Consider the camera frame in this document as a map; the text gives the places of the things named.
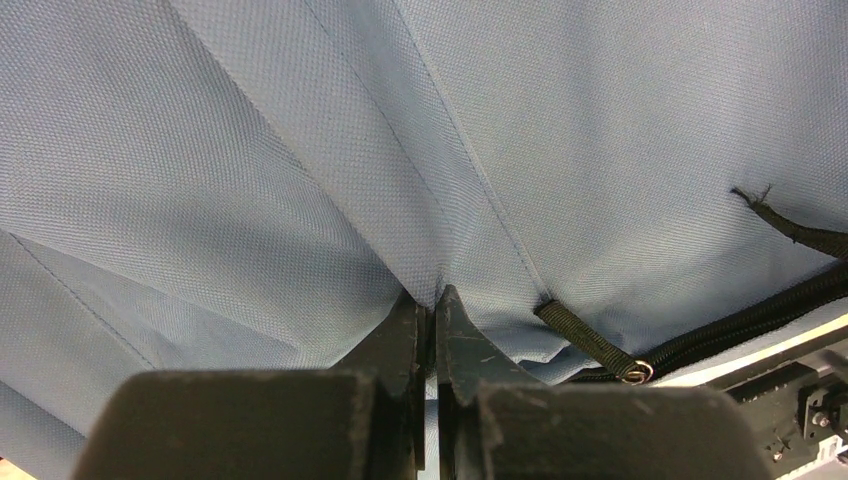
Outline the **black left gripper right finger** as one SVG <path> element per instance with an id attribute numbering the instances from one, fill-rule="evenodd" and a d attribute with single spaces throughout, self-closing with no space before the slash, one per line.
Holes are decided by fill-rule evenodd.
<path id="1" fill-rule="evenodd" d="M 500 350 L 470 320 L 457 288 L 445 287 L 434 313 L 439 473 L 459 479 L 461 464 L 479 466 L 478 391 L 484 384 L 533 385 L 539 380 Z"/>

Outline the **blue grey student backpack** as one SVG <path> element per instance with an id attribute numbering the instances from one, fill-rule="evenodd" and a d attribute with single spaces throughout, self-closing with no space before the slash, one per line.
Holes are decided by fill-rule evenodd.
<path id="1" fill-rule="evenodd" d="M 641 355 L 828 265 L 843 1 L 5 1 L 1 454 L 67 478 L 152 369 L 312 369 L 454 285 Z"/>

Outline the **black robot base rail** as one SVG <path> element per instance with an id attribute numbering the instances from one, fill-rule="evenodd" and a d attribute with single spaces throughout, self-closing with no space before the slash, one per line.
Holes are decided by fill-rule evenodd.
<path id="1" fill-rule="evenodd" d="M 722 375 L 774 479 L 847 477 L 847 328 Z"/>

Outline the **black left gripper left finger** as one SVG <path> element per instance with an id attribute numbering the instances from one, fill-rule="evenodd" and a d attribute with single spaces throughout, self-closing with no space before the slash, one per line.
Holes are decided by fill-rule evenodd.
<path id="1" fill-rule="evenodd" d="M 386 318 L 333 366 L 374 380 L 366 479 L 415 479 L 425 466 L 427 322 L 427 309 L 403 291 Z"/>

